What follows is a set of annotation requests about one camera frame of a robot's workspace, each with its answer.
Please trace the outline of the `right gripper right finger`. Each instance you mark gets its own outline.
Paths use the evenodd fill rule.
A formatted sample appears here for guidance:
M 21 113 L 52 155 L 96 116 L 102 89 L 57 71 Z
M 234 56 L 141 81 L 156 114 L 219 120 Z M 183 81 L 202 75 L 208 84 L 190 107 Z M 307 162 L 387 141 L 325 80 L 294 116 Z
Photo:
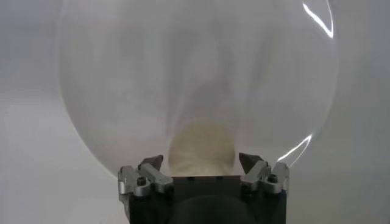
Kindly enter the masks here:
M 240 176 L 242 185 L 250 191 L 263 189 L 269 194 L 279 194 L 289 189 L 289 167 L 277 162 L 274 167 L 258 155 L 239 153 L 238 158 L 244 170 Z

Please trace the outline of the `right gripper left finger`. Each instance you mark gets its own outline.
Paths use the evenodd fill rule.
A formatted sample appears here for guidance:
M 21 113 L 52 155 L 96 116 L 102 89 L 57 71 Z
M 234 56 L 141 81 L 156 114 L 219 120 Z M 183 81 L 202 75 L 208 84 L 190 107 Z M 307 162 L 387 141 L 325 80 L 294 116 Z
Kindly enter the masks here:
M 118 194 L 147 197 L 152 190 L 160 194 L 173 188 L 174 180 L 160 172 L 163 155 L 148 157 L 136 167 L 122 166 L 118 171 Z

